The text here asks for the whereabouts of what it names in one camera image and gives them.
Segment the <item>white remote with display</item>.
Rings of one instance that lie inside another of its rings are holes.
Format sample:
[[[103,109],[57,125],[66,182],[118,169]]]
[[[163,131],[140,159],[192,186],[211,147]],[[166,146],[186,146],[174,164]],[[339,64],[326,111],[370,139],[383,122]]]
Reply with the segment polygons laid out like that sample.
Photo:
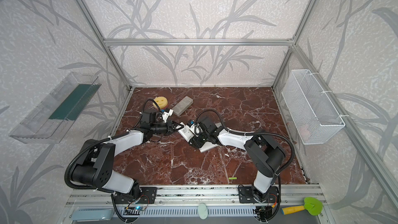
[[[182,126],[182,128],[178,130],[178,133],[187,142],[189,142],[192,138],[196,137],[195,133],[193,132],[193,130],[188,125],[185,125],[184,123],[181,123],[180,125]]]

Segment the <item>white remote with batteries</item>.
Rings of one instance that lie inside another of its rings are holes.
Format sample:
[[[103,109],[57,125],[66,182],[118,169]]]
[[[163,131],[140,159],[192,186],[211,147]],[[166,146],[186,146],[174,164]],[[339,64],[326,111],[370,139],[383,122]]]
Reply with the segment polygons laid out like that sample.
[[[204,145],[199,150],[200,150],[200,152],[206,152],[206,151],[216,148],[218,146],[219,146],[218,144],[213,144],[211,142],[205,142]]]

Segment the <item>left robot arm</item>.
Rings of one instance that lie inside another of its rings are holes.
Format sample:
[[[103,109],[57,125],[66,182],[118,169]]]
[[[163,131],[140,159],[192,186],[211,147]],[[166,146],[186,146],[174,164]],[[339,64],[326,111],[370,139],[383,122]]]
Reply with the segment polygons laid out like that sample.
[[[92,189],[139,198],[142,195],[139,182],[113,170],[115,156],[148,142],[153,135],[167,136],[183,128],[183,124],[173,120],[157,120],[156,112],[143,112],[139,126],[124,134],[85,141],[67,166],[64,181],[72,189]]]

